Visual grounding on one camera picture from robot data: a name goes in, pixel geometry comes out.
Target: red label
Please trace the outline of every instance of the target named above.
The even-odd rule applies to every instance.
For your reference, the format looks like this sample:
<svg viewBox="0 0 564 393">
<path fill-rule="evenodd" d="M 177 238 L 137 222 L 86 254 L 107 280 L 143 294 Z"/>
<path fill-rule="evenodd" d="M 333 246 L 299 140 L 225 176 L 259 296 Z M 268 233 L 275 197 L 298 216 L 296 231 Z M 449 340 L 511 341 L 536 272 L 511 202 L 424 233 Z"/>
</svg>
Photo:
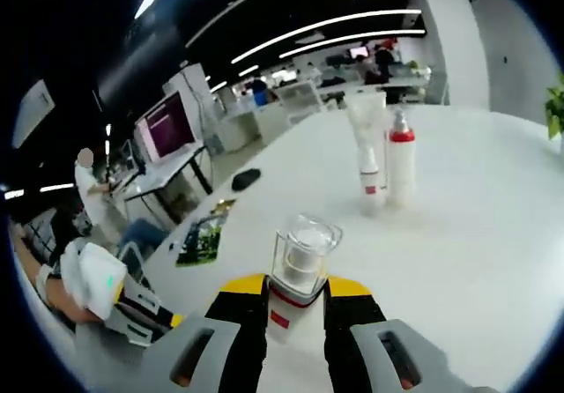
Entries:
<svg viewBox="0 0 564 393">
<path fill-rule="evenodd" d="M 271 320 L 285 329 L 290 326 L 290 322 L 288 320 L 286 320 L 282 315 L 278 315 L 273 310 L 271 311 Z"/>
</svg>

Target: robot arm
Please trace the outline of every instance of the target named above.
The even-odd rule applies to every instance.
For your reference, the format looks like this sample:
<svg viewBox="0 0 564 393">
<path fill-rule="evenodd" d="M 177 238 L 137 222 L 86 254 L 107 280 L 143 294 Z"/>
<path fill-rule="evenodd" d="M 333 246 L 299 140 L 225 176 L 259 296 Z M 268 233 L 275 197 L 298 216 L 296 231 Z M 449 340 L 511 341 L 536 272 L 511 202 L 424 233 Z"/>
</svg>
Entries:
<svg viewBox="0 0 564 393">
<path fill-rule="evenodd" d="M 93 243 L 76 240 L 67 246 L 61 256 L 61 277 L 77 307 L 88 309 L 133 344 L 151 345 L 182 320 L 135 281 L 123 262 Z"/>
</svg>

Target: potted plant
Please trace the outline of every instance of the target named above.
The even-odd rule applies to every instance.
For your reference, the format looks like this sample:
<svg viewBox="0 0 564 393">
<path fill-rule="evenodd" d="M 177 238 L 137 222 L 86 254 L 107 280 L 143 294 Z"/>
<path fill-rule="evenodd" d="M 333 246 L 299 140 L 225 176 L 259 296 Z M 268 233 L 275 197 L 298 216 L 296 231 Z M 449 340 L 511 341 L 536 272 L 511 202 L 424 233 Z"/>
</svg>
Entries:
<svg viewBox="0 0 564 393">
<path fill-rule="evenodd" d="M 560 85 L 548 89 L 550 99 L 545 104 L 548 138 L 560 133 L 560 154 L 564 158 L 564 74 L 560 74 Z"/>
</svg>

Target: tabletop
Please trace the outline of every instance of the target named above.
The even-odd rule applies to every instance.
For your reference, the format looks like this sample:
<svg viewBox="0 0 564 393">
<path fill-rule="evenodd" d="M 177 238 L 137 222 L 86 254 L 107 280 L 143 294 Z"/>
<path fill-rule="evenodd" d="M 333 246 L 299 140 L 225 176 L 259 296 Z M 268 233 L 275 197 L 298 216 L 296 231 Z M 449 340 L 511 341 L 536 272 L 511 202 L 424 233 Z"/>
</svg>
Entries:
<svg viewBox="0 0 564 393">
<path fill-rule="evenodd" d="M 545 127 L 486 110 L 409 106 L 418 195 L 409 209 L 360 211 L 353 132 L 343 111 L 309 117 L 246 167 L 263 176 L 238 196 L 229 182 L 197 215 L 238 197 L 218 259 L 176 268 L 148 261 L 155 292 L 174 312 L 205 311 L 218 288 L 270 272 L 276 230 L 302 211 L 344 230 L 330 273 L 368 287 L 389 319 L 442 348 L 471 385 L 509 389 L 541 352 L 564 309 L 564 166 Z"/>
<path fill-rule="evenodd" d="M 167 186 L 203 146 L 204 143 L 197 140 L 193 144 L 184 145 L 158 162 L 148 163 L 145 174 L 138 175 L 121 194 L 123 200 L 127 202 Z"/>
</svg>

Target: green leaves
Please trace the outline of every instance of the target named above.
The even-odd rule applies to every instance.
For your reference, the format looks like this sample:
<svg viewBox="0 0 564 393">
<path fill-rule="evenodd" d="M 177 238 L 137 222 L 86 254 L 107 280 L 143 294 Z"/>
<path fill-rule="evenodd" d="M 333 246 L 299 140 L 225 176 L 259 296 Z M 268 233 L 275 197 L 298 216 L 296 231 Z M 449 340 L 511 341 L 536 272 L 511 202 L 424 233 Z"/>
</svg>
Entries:
<svg viewBox="0 0 564 393">
<path fill-rule="evenodd" d="M 549 139 L 561 132 L 564 135 L 564 74 L 561 73 L 559 78 L 559 87 L 547 89 L 550 99 L 545 104 L 545 112 Z"/>
</svg>

